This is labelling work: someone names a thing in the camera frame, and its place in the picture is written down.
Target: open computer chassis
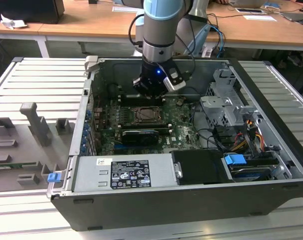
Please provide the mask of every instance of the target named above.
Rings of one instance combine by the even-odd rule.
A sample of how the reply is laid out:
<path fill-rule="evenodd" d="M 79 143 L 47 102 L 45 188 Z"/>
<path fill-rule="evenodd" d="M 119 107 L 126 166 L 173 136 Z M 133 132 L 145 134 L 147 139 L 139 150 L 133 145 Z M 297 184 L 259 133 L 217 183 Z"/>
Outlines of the open computer chassis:
<path fill-rule="evenodd" d="M 260 216 L 303 197 L 303 147 L 238 61 L 196 59 L 185 89 L 153 101 L 132 87 L 140 66 L 87 60 L 67 168 L 47 191 L 74 230 Z"/>

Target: green circuit board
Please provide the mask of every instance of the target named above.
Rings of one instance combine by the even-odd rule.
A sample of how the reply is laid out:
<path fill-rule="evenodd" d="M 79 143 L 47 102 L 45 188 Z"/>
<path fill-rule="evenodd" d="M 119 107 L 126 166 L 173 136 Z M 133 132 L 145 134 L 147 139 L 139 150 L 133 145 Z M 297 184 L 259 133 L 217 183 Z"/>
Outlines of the green circuit board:
<path fill-rule="evenodd" d="M 157 117 L 151 120 L 145 113 L 153 113 Z M 120 106 L 117 101 L 111 100 L 101 108 L 99 119 L 95 120 L 96 132 L 100 139 L 97 144 L 97 153 L 101 156 L 162 154 L 173 150 L 201 149 L 199 136 L 196 135 L 190 123 L 191 113 L 191 106 L 183 103 L 179 97 L 167 97 L 163 106 L 139 108 Z M 168 134 L 160 134 L 156 145 L 124 146 L 120 137 L 123 131 L 121 125 L 136 125 L 139 118 L 155 121 L 158 124 L 171 124 L 171 131 Z M 136 130 L 143 129 L 144 127 L 136 127 Z"/>

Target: motherboard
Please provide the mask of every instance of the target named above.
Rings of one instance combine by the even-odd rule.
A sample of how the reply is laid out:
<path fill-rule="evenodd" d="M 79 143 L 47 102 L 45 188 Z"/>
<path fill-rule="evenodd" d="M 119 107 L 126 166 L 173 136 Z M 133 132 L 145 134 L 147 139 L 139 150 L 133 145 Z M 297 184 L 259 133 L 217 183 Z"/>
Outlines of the motherboard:
<path fill-rule="evenodd" d="M 192 122 L 192 103 L 168 96 L 159 105 L 128 106 L 111 99 L 94 109 L 98 155 L 162 154 L 201 149 Z"/>

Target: laptop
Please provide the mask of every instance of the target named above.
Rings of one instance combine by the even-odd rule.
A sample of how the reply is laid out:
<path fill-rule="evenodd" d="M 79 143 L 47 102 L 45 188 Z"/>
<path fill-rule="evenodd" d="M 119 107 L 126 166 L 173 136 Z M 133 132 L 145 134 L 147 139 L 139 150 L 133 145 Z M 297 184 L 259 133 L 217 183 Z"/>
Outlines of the laptop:
<path fill-rule="evenodd" d="M 233 8 L 251 8 L 259 9 L 267 0 L 229 0 L 229 4 Z"/>
<path fill-rule="evenodd" d="M 283 12 L 282 15 L 292 22 L 303 20 L 303 13 Z"/>

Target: person's hand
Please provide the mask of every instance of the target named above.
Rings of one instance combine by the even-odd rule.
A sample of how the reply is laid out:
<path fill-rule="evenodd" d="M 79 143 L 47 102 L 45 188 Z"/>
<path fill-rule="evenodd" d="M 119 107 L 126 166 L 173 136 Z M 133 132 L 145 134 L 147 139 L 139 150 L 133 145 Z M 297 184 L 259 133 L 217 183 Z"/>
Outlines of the person's hand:
<path fill-rule="evenodd" d="M 228 0 L 216 0 L 219 4 L 228 4 Z"/>

